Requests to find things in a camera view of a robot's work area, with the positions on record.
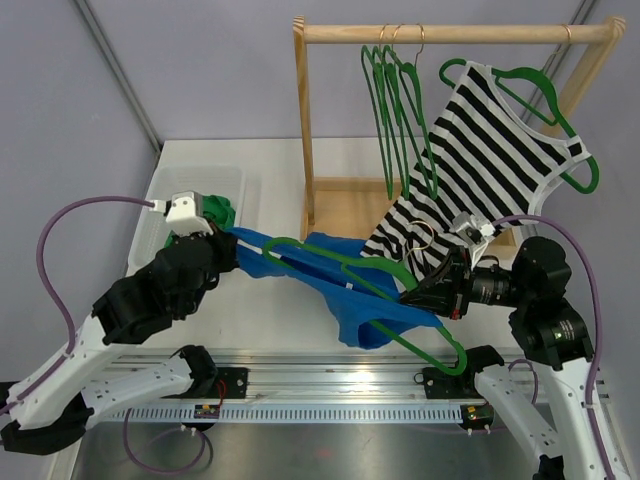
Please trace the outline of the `green tank top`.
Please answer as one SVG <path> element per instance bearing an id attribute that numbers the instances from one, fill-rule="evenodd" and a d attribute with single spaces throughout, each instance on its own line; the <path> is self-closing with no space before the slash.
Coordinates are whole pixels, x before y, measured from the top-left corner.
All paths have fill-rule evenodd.
<path id="1" fill-rule="evenodd" d="M 217 230 L 226 230 L 234 225 L 236 213 L 229 199 L 216 195 L 202 196 L 204 197 L 204 217 L 209 222 L 213 233 Z M 165 247 L 172 244 L 178 237 L 179 236 L 170 231 L 169 237 L 165 242 Z"/>

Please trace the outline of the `blue tank top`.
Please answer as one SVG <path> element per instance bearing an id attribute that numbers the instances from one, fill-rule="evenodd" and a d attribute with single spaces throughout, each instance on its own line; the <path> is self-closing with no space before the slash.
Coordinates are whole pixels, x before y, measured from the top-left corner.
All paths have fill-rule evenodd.
<path id="1" fill-rule="evenodd" d="M 239 268 L 249 276 L 289 277 L 318 291 L 338 323 L 339 341 L 349 347 L 372 350 L 392 341 L 369 323 L 372 319 L 380 320 L 400 335 L 416 327 L 437 328 L 442 325 L 435 314 L 400 304 L 396 282 L 387 273 L 351 268 L 351 271 L 382 289 L 398 304 L 387 302 L 367 293 L 363 287 L 353 285 L 341 273 L 340 264 L 336 261 L 283 245 L 274 248 L 274 252 L 283 255 L 291 268 L 282 267 L 262 255 L 261 248 L 271 239 L 270 236 L 243 227 L 233 227 L 227 232 L 237 237 Z"/>

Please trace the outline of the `black white striped top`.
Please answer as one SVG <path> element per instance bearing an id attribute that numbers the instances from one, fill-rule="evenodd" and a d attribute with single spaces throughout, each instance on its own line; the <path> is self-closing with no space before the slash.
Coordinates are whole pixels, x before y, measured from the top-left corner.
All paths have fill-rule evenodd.
<path id="1" fill-rule="evenodd" d="M 538 215 L 546 198 L 590 154 L 572 134 L 552 138 L 526 125 L 496 85 L 488 65 L 469 62 L 429 132 L 438 176 L 430 198 L 420 168 L 361 250 L 364 257 L 403 262 L 424 278 L 450 248 L 463 245 L 452 230 L 461 213 L 490 222 Z"/>

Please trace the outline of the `green velvet hanger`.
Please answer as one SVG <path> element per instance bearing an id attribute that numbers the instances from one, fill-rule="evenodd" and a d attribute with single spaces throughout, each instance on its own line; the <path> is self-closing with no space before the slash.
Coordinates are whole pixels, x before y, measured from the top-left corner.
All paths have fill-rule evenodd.
<path id="1" fill-rule="evenodd" d="M 436 200 L 439 193 L 439 177 L 436 170 L 436 162 L 433 156 L 433 151 L 431 148 L 429 130 L 427 128 L 424 116 L 422 104 L 422 89 L 417 72 L 417 62 L 420 54 L 424 50 L 426 34 L 422 24 L 418 24 L 418 27 L 420 28 L 420 49 L 415 54 L 412 63 L 405 62 L 400 66 L 400 80 L 403 85 L 407 100 L 409 102 L 409 106 L 413 113 L 413 117 L 417 126 L 421 130 L 422 138 L 424 141 L 424 148 L 417 157 L 418 167 L 420 172 L 423 174 L 423 179 L 425 181 L 425 186 L 429 197 L 433 200 Z"/>

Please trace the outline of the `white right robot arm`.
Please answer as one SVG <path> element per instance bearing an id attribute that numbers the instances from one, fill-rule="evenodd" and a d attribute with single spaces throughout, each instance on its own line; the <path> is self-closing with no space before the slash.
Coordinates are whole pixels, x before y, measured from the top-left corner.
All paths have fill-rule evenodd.
<path id="1" fill-rule="evenodd" d="M 529 455 L 535 479 L 626 479 L 593 380 L 595 349 L 581 315 L 565 298 L 572 271 L 561 245 L 530 237 L 510 269 L 470 265 L 457 247 L 401 303 L 458 319 L 472 303 L 511 308 L 509 326 L 544 388 L 548 423 L 517 391 L 503 357 L 490 346 L 466 350 L 454 376 L 422 370 L 425 393 L 436 399 L 485 400 Z"/>

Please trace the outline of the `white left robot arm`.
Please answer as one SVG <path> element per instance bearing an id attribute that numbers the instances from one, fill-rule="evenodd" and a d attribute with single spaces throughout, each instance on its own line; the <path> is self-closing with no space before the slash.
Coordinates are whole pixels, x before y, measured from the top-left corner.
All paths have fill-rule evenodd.
<path id="1" fill-rule="evenodd" d="M 112 413 L 163 397 L 203 398 L 218 369 L 203 346 L 179 348 L 161 365 L 97 381 L 117 358 L 194 314 L 221 274 L 237 268 L 237 239 L 226 232 L 192 234 L 159 250 L 134 274 L 117 280 L 93 305 L 53 359 L 21 382 L 1 386 L 10 421 L 5 451 L 46 456 L 78 441 Z"/>

